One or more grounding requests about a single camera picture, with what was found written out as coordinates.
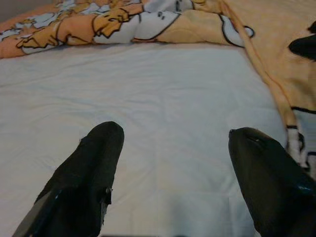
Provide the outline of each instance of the cartoon print blanket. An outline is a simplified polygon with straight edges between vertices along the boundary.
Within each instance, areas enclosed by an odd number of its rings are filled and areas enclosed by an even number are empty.
[[[65,0],[0,24],[0,58],[63,44],[245,47],[275,99],[289,153],[316,178],[315,10],[315,0]]]

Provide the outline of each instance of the white fabric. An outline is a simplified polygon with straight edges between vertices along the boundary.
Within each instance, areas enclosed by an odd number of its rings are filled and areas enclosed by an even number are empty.
[[[0,236],[95,125],[125,131],[103,234],[253,237],[228,152],[232,128],[282,144],[243,49],[208,44],[56,48],[0,61]]]

